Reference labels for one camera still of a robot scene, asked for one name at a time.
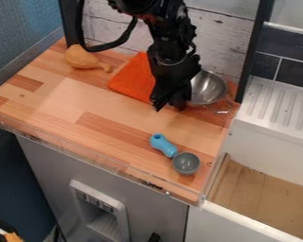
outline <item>toy kitchen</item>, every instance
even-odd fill
[[[0,128],[66,241],[303,241],[286,2],[60,0],[64,38],[0,86]]]

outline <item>gray wall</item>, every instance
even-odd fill
[[[0,69],[61,24],[58,0],[0,0]]]
[[[58,0],[0,0],[0,74],[12,75],[11,70],[22,68],[44,51],[53,43],[46,39],[61,24]],[[8,68],[13,60],[17,68]],[[3,77],[7,75],[0,75],[0,84]],[[16,228],[27,242],[43,241],[55,225],[15,136],[3,130],[0,130],[0,219]]]

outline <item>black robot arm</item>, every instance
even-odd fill
[[[182,110],[190,100],[190,80],[201,70],[200,57],[195,55],[193,39],[196,27],[190,22],[183,0],[108,0],[109,5],[133,16],[132,22],[121,37],[112,42],[87,47],[81,30],[84,0],[79,2],[78,32],[80,44],[88,51],[101,51],[125,43],[136,25],[137,19],[149,27],[153,44],[148,49],[155,87],[151,103],[160,111],[167,103]]]

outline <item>wooden table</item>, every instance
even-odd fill
[[[237,106],[223,116],[208,109],[177,112],[168,107],[155,112],[151,105],[107,88],[130,56],[97,54],[114,67],[106,74],[73,69],[63,59],[65,49],[64,40],[58,41],[0,87],[0,127],[197,202]],[[194,176],[179,175],[169,159],[150,147],[155,132],[200,156],[201,169]]]

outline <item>cabinet door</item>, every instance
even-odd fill
[[[303,241],[279,230],[241,216],[214,203],[204,210],[191,207],[186,242],[277,242]]]
[[[132,242],[148,241],[152,233],[159,234],[164,242],[184,241],[187,218],[184,203],[25,138],[18,140],[67,241],[102,241],[87,226],[75,203],[69,186],[72,180],[124,204]]]

